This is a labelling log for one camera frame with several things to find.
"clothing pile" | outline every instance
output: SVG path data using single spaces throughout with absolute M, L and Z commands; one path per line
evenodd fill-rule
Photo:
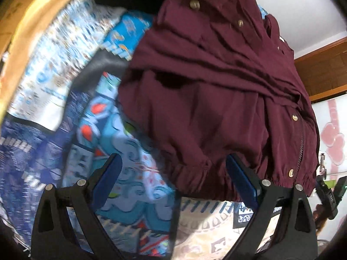
M 2 87 L 20 80 L 0 102 L 0 215 L 28 247 L 45 186 L 87 179 L 112 153 L 123 168 L 96 215 L 129 259 L 224 257 L 253 214 L 230 153 L 261 179 L 315 187 L 316 119 L 256 0 L 69 0 L 30 41 L 21 66 L 11 47 L 4 59 Z

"pink heart decoration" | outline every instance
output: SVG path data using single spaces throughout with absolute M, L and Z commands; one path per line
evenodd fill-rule
M 334 129 L 334 125 L 328 122 L 321 132 L 321 140 L 326 146 L 333 146 L 334 138 L 337 136 L 337 129 Z
M 331 161 L 336 165 L 341 165 L 345 160 L 343 148 L 345 146 L 345 136 L 339 133 L 335 137 L 333 145 L 327 148 L 327 154 Z

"tan fabric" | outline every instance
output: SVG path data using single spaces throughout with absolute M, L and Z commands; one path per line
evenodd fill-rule
M 215 260 L 223 259 L 240 237 L 244 228 L 234 229 L 234 213 L 230 210 L 233 202 L 220 202 L 211 213 L 216 201 L 210 200 L 202 213 L 206 200 L 196 206 L 197 199 L 182 198 L 181 208 L 190 200 L 185 209 L 181 209 L 173 260 Z M 271 218 L 268 229 L 261 241 L 262 247 L 275 232 L 279 215 Z
M 43 31 L 70 0 L 34 0 L 18 24 L 0 76 L 0 123 Z
M 6 48 L 10 44 L 11 37 L 12 37 L 11 33 L 0 35 L 0 59 L 2 58 L 3 54 L 5 53 Z

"ceiling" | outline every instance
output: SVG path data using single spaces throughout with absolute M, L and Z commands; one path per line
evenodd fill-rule
M 347 23 L 331 0 L 257 0 L 278 21 L 295 58 L 347 37 Z

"beige patterned fabric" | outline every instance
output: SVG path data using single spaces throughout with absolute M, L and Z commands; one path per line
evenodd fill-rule
M 182 198 L 172 259 L 223 259 L 244 230 L 234 228 L 233 204 L 234 202 L 224 201 L 216 206 L 216 201 L 213 200 Z M 251 214 L 252 211 L 246 209 L 244 213 Z M 278 218 L 279 215 L 276 215 L 271 219 L 259 248 L 273 235 Z

